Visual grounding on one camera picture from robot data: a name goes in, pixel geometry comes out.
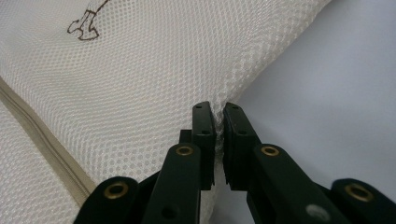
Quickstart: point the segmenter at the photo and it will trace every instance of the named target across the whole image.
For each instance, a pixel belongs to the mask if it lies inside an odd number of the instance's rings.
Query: white background
[[[264,143],[316,182],[371,184],[396,202],[396,1],[333,0],[239,103]],[[253,223],[221,185],[212,223]]]

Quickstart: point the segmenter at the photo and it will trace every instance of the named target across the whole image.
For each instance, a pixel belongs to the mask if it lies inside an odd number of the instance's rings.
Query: brass rivet
[[[176,149],[176,153],[180,156],[189,156],[192,152],[194,152],[194,149],[191,147],[178,147]]]
[[[105,197],[108,199],[118,199],[128,192],[128,185],[123,182],[116,182],[107,186],[105,189]]]
[[[262,147],[262,153],[267,156],[277,156],[279,155],[279,150],[274,147]]]
[[[370,202],[374,198],[372,192],[359,184],[346,185],[345,190],[351,197],[365,203]]]

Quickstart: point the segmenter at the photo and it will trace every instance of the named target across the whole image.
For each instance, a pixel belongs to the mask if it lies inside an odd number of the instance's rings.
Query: black line drawing
[[[93,19],[96,17],[96,14],[105,6],[108,1],[110,0],[91,1],[81,19],[73,21],[70,24],[69,28],[67,29],[67,33],[72,34],[79,30],[81,32],[81,35],[78,37],[79,40],[93,40],[99,37],[98,31],[95,27],[93,27],[92,23]]]

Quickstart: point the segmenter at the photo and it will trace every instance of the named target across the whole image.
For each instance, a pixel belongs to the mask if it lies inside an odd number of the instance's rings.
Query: zipper tape
[[[37,113],[0,77],[0,100],[26,131],[79,206],[96,185],[67,152]]]

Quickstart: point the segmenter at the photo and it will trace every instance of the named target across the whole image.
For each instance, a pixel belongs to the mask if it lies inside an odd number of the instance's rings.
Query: honeycomb mesh texture
[[[193,105],[209,101],[220,131],[225,103],[329,1],[111,0],[89,41],[68,31],[103,1],[2,1],[0,74],[95,183],[141,181],[191,127]]]
[[[65,223],[78,206],[0,102],[0,223]]]

